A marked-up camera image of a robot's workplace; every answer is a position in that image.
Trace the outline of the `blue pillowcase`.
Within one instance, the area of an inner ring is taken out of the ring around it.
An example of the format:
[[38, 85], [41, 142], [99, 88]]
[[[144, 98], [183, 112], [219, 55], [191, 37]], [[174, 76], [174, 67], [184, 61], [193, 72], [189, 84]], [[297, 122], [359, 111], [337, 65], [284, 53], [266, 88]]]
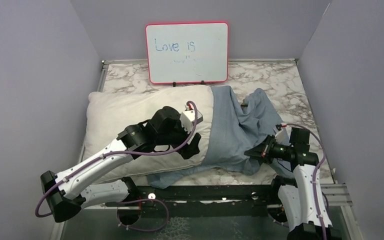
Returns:
[[282, 119], [265, 91], [257, 88], [239, 103], [231, 86], [215, 86], [213, 115], [207, 152], [198, 166], [148, 175], [148, 183], [165, 189], [180, 179], [202, 171], [221, 168], [229, 172], [253, 175], [260, 169], [257, 158], [245, 155], [275, 133]]

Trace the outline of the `white pillow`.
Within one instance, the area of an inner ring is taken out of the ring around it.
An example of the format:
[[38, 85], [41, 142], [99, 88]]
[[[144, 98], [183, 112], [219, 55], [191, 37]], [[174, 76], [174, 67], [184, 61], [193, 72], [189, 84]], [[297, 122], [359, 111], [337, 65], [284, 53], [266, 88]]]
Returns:
[[195, 130], [201, 135], [199, 154], [190, 159], [183, 159], [177, 152], [162, 156], [141, 156], [100, 177], [96, 180], [97, 184], [121, 177], [183, 170], [203, 162], [213, 120], [214, 97], [209, 86], [169, 87], [149, 94], [92, 92], [88, 99], [84, 159], [106, 147], [125, 127], [151, 119], [164, 106], [181, 113], [185, 110], [186, 102], [193, 101], [203, 115], [203, 121]]

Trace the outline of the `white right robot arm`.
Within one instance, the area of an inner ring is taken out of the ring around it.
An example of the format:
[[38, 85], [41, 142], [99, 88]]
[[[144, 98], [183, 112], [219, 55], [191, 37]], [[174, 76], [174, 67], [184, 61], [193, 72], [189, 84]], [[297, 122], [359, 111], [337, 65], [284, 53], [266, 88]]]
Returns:
[[325, 158], [319, 159], [310, 151], [309, 140], [314, 133], [291, 123], [289, 144], [281, 144], [280, 137], [287, 126], [276, 125], [274, 135], [268, 135], [244, 154], [265, 164], [276, 159], [290, 164], [293, 178], [276, 176], [268, 190], [269, 199], [283, 206], [289, 228], [287, 239], [340, 240], [342, 234], [333, 228], [320, 183], [320, 167]]

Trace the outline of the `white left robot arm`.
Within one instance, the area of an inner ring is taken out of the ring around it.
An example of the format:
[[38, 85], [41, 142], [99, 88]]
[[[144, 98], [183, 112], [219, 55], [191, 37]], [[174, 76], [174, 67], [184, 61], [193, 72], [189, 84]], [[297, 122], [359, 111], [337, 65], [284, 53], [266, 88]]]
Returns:
[[152, 118], [127, 126], [107, 146], [81, 163], [58, 173], [44, 172], [40, 176], [43, 195], [35, 207], [35, 216], [52, 216], [61, 223], [91, 206], [110, 202], [132, 205], [137, 200], [133, 181], [95, 181], [142, 156], [178, 153], [184, 160], [190, 159], [200, 152], [201, 135], [196, 128], [202, 121], [203, 115], [193, 101], [186, 103], [183, 112], [164, 106]]

